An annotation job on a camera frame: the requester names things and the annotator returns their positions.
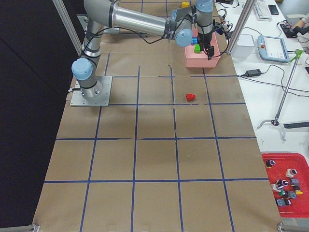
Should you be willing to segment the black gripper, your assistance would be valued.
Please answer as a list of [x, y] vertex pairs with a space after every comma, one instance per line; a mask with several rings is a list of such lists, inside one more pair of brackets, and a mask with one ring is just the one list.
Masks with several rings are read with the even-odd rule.
[[206, 51], [208, 60], [211, 60], [214, 56], [214, 46], [211, 45], [212, 32], [211, 33], [198, 33], [197, 40], [200, 47], [200, 51]]

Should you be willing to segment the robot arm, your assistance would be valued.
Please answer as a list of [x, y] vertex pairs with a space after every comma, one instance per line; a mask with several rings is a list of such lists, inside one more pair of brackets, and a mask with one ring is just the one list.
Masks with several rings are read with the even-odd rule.
[[214, 56], [211, 45], [215, 22], [211, 0], [198, 0], [195, 5], [172, 11], [169, 18], [145, 14], [120, 7], [112, 0], [85, 0], [88, 15], [87, 31], [83, 51], [71, 66], [81, 96], [92, 100], [102, 94], [103, 84], [96, 77], [100, 58], [100, 43], [106, 29], [120, 28], [135, 33], [158, 36], [160, 39], [174, 40], [179, 47], [190, 45], [193, 38], [192, 25], [197, 24], [197, 41], [208, 59]]

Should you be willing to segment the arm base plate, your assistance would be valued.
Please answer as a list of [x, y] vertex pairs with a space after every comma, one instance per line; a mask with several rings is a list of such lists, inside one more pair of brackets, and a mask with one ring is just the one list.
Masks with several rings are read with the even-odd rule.
[[112, 76], [96, 76], [96, 78], [96, 85], [89, 89], [81, 88], [76, 81], [70, 101], [72, 107], [109, 106]]

